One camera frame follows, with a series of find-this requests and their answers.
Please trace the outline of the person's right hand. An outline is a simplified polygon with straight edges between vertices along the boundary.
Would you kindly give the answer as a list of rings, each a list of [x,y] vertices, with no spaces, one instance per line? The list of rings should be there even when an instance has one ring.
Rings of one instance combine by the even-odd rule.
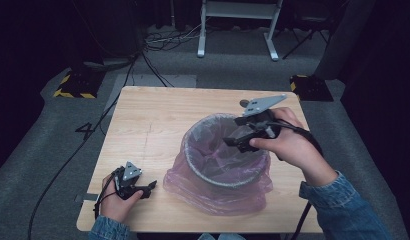
[[[249,144],[255,148],[269,150],[279,159],[301,169],[310,186],[324,186],[338,177],[338,173],[317,149],[305,137],[291,129],[282,129],[275,139],[253,138]]]

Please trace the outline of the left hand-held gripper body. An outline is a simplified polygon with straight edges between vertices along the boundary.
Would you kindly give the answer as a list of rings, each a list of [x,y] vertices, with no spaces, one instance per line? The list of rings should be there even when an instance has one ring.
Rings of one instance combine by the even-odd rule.
[[[127,200],[137,191],[135,184],[141,174],[142,170],[129,161],[115,170],[115,189],[121,199]]]

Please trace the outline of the grey curtain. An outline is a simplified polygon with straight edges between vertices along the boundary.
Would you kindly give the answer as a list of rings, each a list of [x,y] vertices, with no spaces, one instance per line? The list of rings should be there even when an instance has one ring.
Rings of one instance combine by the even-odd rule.
[[[321,80],[336,79],[353,51],[376,0],[350,0],[344,15],[314,71]]]

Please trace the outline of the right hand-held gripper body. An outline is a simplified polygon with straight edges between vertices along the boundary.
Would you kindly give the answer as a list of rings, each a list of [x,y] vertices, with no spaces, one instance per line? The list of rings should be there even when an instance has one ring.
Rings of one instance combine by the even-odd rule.
[[[275,138],[278,133],[271,127],[275,117],[270,108],[286,98],[286,94],[281,94],[248,100],[248,106],[244,108],[242,116],[235,119],[235,123],[238,126],[246,125],[250,127],[256,134],[263,133],[263,136],[260,137]]]

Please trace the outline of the person's legs in jeans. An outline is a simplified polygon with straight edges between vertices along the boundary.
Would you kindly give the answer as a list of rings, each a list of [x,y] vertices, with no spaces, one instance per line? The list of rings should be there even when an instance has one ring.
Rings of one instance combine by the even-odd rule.
[[[246,240],[243,236],[239,234],[223,233],[213,236],[210,233],[203,233],[199,236],[197,240]]]

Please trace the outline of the grey metal table bracket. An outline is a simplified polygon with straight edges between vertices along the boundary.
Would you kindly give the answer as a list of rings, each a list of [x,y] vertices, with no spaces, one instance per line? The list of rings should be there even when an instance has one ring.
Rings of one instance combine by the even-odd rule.
[[[98,198],[97,194],[85,193],[77,194],[74,201],[77,203],[83,203],[84,201],[96,201]]]

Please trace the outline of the white metal table frame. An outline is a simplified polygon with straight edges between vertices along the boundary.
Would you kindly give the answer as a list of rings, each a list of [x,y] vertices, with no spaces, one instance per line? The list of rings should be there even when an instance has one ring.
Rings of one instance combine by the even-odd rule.
[[[279,60],[279,55],[273,43],[273,35],[281,12],[284,0],[277,0],[276,3],[241,3],[215,0],[202,0],[200,14],[200,34],[198,40],[197,56],[205,56],[206,46],[206,21],[211,17],[243,18],[270,20],[269,31],[263,34],[264,40],[273,61]]]

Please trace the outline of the black tripod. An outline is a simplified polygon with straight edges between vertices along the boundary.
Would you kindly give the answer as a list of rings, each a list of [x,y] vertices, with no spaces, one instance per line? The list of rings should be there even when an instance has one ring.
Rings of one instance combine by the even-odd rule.
[[[307,40],[311,40],[315,33],[318,33],[321,36],[325,44],[329,43],[330,36],[326,36],[324,34],[324,31],[329,30],[329,24],[324,21],[298,21],[297,29],[306,31],[307,35],[303,39],[299,40],[298,43],[282,57],[283,60],[285,60]]]

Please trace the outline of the black yellow striped stand base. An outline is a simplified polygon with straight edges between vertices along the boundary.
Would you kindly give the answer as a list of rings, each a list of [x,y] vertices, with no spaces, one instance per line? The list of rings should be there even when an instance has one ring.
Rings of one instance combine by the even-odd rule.
[[[324,80],[314,75],[293,75],[289,79],[291,91],[301,101],[332,102],[333,97]]]
[[[95,99],[105,72],[88,71],[85,74],[68,71],[62,78],[54,97]]]

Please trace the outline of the person's left hand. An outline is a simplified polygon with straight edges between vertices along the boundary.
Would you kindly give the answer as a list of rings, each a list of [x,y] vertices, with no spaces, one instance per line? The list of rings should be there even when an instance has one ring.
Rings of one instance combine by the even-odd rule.
[[[124,223],[131,209],[140,200],[143,191],[134,193],[129,199],[123,200],[115,194],[115,184],[111,175],[103,179],[105,198],[100,204],[100,214],[120,223]]]

